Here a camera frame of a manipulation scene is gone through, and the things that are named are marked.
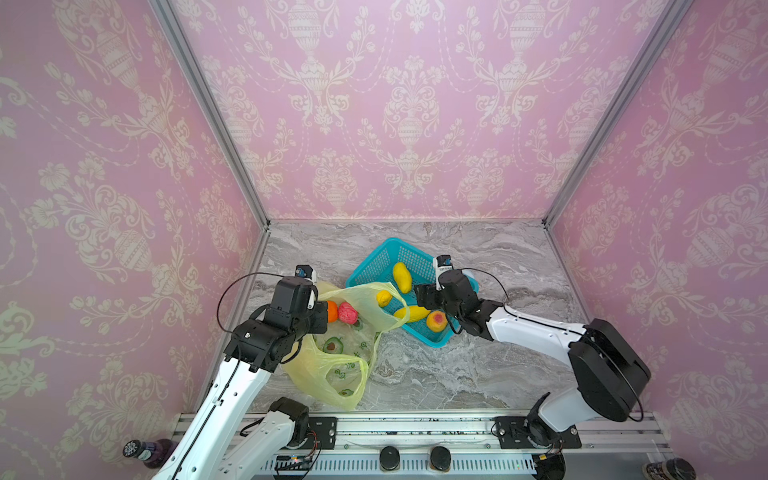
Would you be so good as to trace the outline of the yellow lemon fruit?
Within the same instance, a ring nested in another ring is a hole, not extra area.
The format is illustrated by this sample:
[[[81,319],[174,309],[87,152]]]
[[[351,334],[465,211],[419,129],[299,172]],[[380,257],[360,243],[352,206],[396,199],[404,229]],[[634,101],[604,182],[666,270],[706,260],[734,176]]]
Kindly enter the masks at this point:
[[[381,290],[376,294],[376,301],[380,308],[385,308],[392,301],[392,295],[387,290]]]

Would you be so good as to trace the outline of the orange yellow fruit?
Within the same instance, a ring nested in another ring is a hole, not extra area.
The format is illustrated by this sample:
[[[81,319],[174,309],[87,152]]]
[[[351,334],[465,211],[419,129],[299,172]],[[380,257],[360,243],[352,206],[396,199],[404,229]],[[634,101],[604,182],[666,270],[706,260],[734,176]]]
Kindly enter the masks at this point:
[[[426,318],[427,328],[434,333],[441,333],[448,327],[448,318],[442,311],[432,311]]]

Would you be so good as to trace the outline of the yellow mango fruit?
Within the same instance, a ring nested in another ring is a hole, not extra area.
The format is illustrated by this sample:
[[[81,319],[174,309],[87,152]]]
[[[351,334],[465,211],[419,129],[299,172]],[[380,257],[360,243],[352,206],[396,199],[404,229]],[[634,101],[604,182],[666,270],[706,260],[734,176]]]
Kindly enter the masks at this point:
[[[392,269],[393,280],[399,291],[408,294],[413,289],[413,278],[410,270],[403,262],[398,262]]]
[[[394,316],[397,319],[404,319],[405,317],[408,317],[408,322],[413,323],[413,322],[418,322],[423,319],[426,319],[430,314],[431,314],[431,311],[424,307],[420,307],[417,305],[410,305],[410,306],[406,306],[398,309],[394,313]]]

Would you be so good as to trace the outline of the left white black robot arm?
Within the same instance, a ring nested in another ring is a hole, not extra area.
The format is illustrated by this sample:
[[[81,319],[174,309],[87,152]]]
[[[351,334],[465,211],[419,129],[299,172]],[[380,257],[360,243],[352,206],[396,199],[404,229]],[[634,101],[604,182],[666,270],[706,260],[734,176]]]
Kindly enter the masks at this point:
[[[299,265],[281,276],[269,303],[230,332],[205,400],[158,479],[252,479],[279,450],[301,445],[308,409],[281,398],[237,446],[231,444],[252,402],[278,366],[298,357],[308,335],[326,332],[328,304],[316,274]]]

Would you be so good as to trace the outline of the yellow plastic bag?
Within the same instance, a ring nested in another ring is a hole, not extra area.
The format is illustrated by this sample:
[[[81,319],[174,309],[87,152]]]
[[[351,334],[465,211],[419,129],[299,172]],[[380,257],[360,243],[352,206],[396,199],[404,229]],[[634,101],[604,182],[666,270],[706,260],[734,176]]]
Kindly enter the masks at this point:
[[[315,400],[336,409],[350,411],[360,403],[377,348],[383,335],[402,327],[408,317],[397,319],[390,311],[406,305],[405,298],[390,282],[371,282],[349,288],[318,283],[319,298],[337,305],[350,303],[359,313],[355,325],[339,320],[324,334],[308,334],[302,339],[298,356],[282,366],[293,384]],[[376,294],[387,290],[392,301],[380,308]]]

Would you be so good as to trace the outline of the red fruit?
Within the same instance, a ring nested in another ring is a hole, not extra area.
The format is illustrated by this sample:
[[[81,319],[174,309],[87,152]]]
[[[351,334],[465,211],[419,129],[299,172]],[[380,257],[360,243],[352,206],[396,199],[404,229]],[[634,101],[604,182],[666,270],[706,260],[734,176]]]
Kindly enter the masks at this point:
[[[348,302],[342,302],[337,308],[338,320],[347,325],[355,325],[359,321],[358,311]]]

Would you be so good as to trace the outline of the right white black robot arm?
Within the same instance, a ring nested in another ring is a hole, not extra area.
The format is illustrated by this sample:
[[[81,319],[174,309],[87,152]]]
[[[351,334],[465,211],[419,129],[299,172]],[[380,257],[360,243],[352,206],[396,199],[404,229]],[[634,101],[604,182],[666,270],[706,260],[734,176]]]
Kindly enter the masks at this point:
[[[644,419],[640,397],[652,374],[610,322],[595,318],[579,324],[526,315],[479,297],[469,278],[453,269],[413,291],[419,306],[443,311],[470,335],[521,346],[570,366],[576,384],[544,394],[526,416],[523,429],[532,444],[558,448],[564,432],[595,418]]]

